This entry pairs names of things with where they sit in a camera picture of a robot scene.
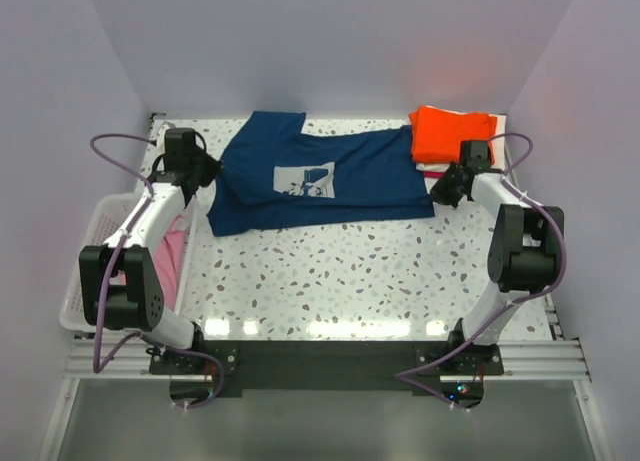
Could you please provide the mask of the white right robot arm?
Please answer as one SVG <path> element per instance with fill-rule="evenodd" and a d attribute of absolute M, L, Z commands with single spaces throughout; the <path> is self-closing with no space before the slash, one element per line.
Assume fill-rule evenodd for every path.
<path fill-rule="evenodd" d="M 482 351 L 497 344 L 522 304 L 560 283 L 567 261 L 564 212 L 532 200 L 507 174 L 492 168 L 489 143 L 480 140 L 461 143 L 459 160 L 435 183 L 431 197 L 451 207 L 467 199 L 495 220 L 486 261 L 488 284 L 449 333 L 445 350 L 448 367 L 466 374 L 480 363 Z"/>

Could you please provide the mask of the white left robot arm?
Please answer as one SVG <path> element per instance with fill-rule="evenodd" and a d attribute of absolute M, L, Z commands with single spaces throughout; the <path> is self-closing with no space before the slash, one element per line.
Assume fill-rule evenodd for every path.
<path fill-rule="evenodd" d="M 171 359 L 185 373 L 205 366 L 207 349 L 194 340 L 195 325 L 165 309 L 153 262 L 169 228 L 222 169 L 203 144 L 202 135 L 191 128 L 168 129 L 158 165 L 139 177 L 145 190 L 131 214 L 107 240 L 81 250 L 83 312 L 95 328 L 95 355 L 101 354 L 106 329 L 128 330 L 174 347 Z"/>

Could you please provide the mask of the navy blue printed t-shirt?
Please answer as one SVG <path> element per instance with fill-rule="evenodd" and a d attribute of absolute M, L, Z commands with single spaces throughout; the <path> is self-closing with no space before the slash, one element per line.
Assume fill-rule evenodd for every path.
<path fill-rule="evenodd" d="M 256 111 L 231 139 L 208 213 L 214 236 L 434 217 L 409 126 L 314 136 L 305 120 Z"/>

